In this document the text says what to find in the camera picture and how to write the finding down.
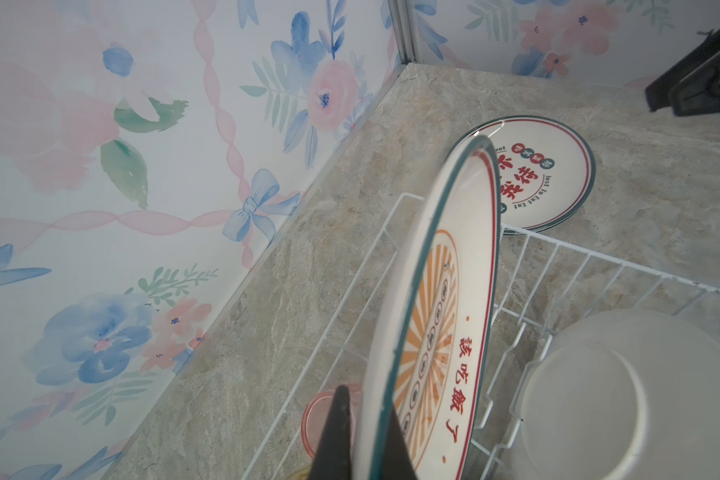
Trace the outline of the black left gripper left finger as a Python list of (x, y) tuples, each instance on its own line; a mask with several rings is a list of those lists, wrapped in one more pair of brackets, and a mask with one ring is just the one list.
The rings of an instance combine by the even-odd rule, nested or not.
[(351, 468), (351, 396), (346, 385), (335, 390), (318, 449), (310, 469), (309, 480), (345, 480)]

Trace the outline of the orange sunburst printed plate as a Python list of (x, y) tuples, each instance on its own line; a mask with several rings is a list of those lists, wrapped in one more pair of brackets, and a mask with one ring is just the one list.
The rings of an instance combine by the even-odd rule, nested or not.
[(490, 335), (499, 166), (473, 136), (445, 161), (400, 249), (362, 384), (352, 475), (378, 479), (391, 425), (418, 479), (461, 477)]

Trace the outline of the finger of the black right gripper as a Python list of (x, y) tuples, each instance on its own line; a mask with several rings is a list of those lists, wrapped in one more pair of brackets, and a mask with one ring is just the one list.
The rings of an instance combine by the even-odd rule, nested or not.
[(720, 113), (720, 28), (645, 89), (651, 112), (679, 117)]

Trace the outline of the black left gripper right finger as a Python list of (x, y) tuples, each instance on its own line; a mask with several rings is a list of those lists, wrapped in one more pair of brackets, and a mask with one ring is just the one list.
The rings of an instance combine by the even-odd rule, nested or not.
[(376, 436), (376, 478), (411, 479), (417, 476), (393, 407), (384, 407)]

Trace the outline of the red ring printed plate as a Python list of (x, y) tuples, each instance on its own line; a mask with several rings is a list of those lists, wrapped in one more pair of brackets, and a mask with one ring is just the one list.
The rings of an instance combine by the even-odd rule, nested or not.
[(571, 127), (546, 117), (506, 116), (468, 131), (451, 147), (464, 150), (473, 136), (488, 137), (500, 173), (502, 224), (548, 230), (570, 218), (594, 186), (595, 156)]

